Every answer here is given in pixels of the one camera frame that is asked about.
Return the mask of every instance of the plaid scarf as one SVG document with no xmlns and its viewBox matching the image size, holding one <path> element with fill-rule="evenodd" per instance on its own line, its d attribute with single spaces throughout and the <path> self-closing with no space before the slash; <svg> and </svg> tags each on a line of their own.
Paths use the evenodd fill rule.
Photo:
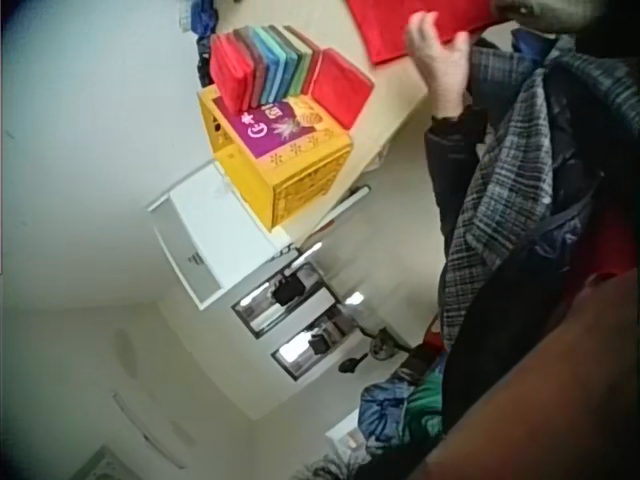
<svg viewBox="0 0 640 480">
<path fill-rule="evenodd" d="M 621 61 L 577 54 L 569 37 L 560 37 L 541 63 L 518 53 L 472 49 L 474 104 L 476 98 L 489 99 L 489 121 L 498 128 L 471 180 L 449 250 L 440 312 L 447 349 L 480 287 L 551 214 L 553 164 L 543 80 L 558 65 L 585 81 L 638 137 L 640 99 Z"/>
</svg>

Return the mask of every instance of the jacket sleeve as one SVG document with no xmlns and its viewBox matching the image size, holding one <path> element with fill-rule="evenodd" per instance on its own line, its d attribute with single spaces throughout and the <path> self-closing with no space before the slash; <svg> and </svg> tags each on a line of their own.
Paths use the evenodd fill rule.
<svg viewBox="0 0 640 480">
<path fill-rule="evenodd" d="M 467 109 L 456 121 L 434 120 L 425 134 L 425 150 L 436 204 L 445 256 L 458 215 L 476 167 L 476 146 L 484 139 L 487 117 L 484 111 Z"/>
</svg>

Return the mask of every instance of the blue notebook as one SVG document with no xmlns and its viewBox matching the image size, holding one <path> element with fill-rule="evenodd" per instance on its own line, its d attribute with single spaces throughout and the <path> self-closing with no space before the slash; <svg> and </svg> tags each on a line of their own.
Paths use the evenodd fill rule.
<svg viewBox="0 0 640 480">
<path fill-rule="evenodd" d="M 269 35 L 263 28 L 255 27 L 254 31 L 260 36 L 264 44 L 266 44 L 267 48 L 271 50 L 271 52 L 278 58 L 278 69 L 276 72 L 275 80 L 273 81 L 271 93 L 269 94 L 269 103 L 273 103 L 278 100 L 282 100 L 281 97 L 278 97 L 278 92 L 280 91 L 280 85 L 282 84 L 282 77 L 284 75 L 285 64 L 287 63 L 287 56 L 285 55 L 284 50 L 282 50 L 278 46 L 273 37 Z"/>
<path fill-rule="evenodd" d="M 251 40 L 255 44 L 258 52 L 264 58 L 264 62 L 267 68 L 267 74 L 265 75 L 264 86 L 262 87 L 262 94 L 260 95 L 260 105 L 266 105 L 267 103 L 273 102 L 270 100 L 271 91 L 273 90 L 273 86 L 276 83 L 276 76 L 278 73 L 278 57 L 276 57 L 275 53 L 271 51 L 271 49 L 267 46 L 262 37 L 258 34 L 255 28 L 249 27 L 249 32 L 251 35 Z"/>
<path fill-rule="evenodd" d="M 267 33 L 271 35 L 278 46 L 284 51 L 287 56 L 287 60 L 284 65 L 284 73 L 282 74 L 282 85 L 278 90 L 277 96 L 282 99 L 289 95 L 289 90 L 291 89 L 291 84 L 293 83 L 293 77 L 296 74 L 296 70 L 298 69 L 298 65 L 300 65 L 300 60 L 302 59 L 302 55 L 300 51 L 296 51 L 296 48 L 284 37 L 276 27 L 273 25 L 269 25 L 269 27 L 265 28 Z"/>
</svg>

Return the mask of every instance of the desk surface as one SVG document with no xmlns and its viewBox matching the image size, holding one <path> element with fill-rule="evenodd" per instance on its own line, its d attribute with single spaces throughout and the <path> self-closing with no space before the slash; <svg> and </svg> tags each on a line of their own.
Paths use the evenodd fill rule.
<svg viewBox="0 0 640 480">
<path fill-rule="evenodd" d="M 422 101 L 426 87 L 407 58 L 374 69 L 344 0 L 223 0 L 216 6 L 220 32 L 244 25 L 293 25 L 320 47 L 338 50 L 375 82 L 351 130 L 353 152 L 333 187 L 281 226 L 300 245 Z"/>
</svg>

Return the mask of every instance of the white cabinet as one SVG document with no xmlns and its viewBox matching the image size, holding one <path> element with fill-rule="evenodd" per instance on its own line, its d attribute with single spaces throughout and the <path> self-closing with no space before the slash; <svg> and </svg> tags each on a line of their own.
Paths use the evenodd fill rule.
<svg viewBox="0 0 640 480">
<path fill-rule="evenodd" d="M 169 262 L 203 310 L 291 241 L 267 232 L 213 163 L 149 207 Z"/>
</svg>

